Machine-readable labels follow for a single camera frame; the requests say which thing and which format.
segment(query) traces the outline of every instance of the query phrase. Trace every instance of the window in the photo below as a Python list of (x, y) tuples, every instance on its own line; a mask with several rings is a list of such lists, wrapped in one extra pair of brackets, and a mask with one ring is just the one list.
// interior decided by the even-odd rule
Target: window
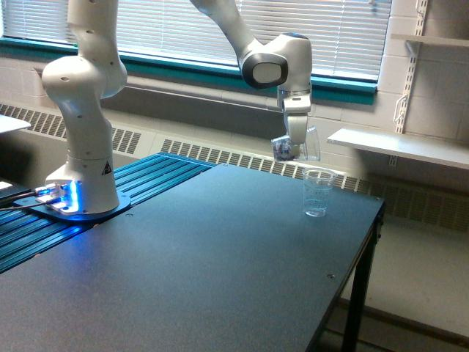
[[(282, 32), (311, 39), (318, 76), (377, 81), (391, 0), (237, 0), (254, 35), (267, 43)], [(3, 0), (4, 35), (73, 41), (67, 0)], [(236, 66), (221, 30), (189, 0), (119, 0), (121, 51)]]

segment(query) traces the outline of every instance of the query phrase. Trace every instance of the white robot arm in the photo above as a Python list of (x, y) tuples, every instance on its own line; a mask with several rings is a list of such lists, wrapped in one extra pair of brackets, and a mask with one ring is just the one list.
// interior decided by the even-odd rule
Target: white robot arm
[(47, 65), (43, 85), (67, 127), (67, 162), (46, 179), (56, 189), (39, 201), (66, 215), (104, 213), (119, 205), (112, 164), (111, 124), (100, 99), (117, 94), (127, 81), (116, 44), (117, 0), (69, 0), (68, 23), (78, 55)]
[(244, 80), (257, 89), (278, 87), (278, 107), (287, 129), (280, 143), (286, 160), (300, 156), (306, 143), (308, 113), (311, 110), (311, 42), (294, 33), (279, 35), (266, 45), (252, 35), (235, 0), (191, 0), (202, 13), (221, 28), (237, 55)]
[[(191, 1), (220, 26), (248, 84), (278, 87), (287, 135), (273, 140), (274, 155), (297, 158), (305, 149), (311, 108), (308, 38), (281, 34), (263, 45), (243, 22), (235, 0)], [(122, 208), (114, 182), (111, 125), (100, 108), (100, 99), (117, 94), (127, 81), (116, 44), (117, 5), (118, 0), (69, 0), (68, 23), (78, 55), (58, 59), (43, 72), (45, 90), (64, 117), (68, 155), (66, 164), (47, 177), (47, 194), (37, 200), (58, 200), (49, 206), (70, 218)]]

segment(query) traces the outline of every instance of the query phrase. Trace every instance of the white shelf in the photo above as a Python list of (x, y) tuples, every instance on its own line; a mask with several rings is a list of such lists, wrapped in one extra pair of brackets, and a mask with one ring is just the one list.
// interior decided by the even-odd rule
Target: white shelf
[(463, 40), (463, 39), (427, 37), (425, 35), (406, 35), (406, 34), (392, 34), (391, 39), (407, 40), (409, 42), (423, 43), (423, 44), (428, 44), (428, 45), (458, 46), (461, 48), (469, 48), (469, 40)]
[(0, 133), (16, 131), (28, 127), (31, 127), (31, 125), (26, 121), (0, 115)]
[(469, 169), (469, 145), (368, 128), (342, 128), (328, 138), (360, 150)]

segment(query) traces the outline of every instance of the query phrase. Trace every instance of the teal window sill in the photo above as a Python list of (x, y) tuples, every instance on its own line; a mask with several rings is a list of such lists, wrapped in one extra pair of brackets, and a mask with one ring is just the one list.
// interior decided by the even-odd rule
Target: teal window sill
[[(2, 37), (0, 38), (0, 53), (27, 59), (54, 60), (64, 55), (77, 54), (77, 48), (69, 44)], [(239, 69), (235, 66), (189, 62), (126, 52), (121, 52), (120, 57), (129, 74), (166, 77), (192, 84), (226, 87), (227, 89), (231, 87), (254, 92), (244, 82)], [(334, 100), (372, 105), (377, 91), (375, 82), (319, 76), (312, 76), (311, 84), (313, 100)], [(275, 95), (275, 89), (267, 89), (267, 94)]]

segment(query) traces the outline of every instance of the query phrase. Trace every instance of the blue led light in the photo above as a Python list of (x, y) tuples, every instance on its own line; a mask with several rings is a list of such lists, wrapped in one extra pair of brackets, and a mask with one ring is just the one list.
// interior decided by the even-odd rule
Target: blue led light
[(68, 211), (76, 212), (80, 208), (78, 201), (78, 186), (75, 181), (70, 182), (70, 205)]
[(46, 194), (49, 194), (50, 192), (51, 191), (48, 190), (48, 189), (43, 189), (43, 190), (37, 192), (37, 196), (42, 197), (42, 196), (45, 196)]

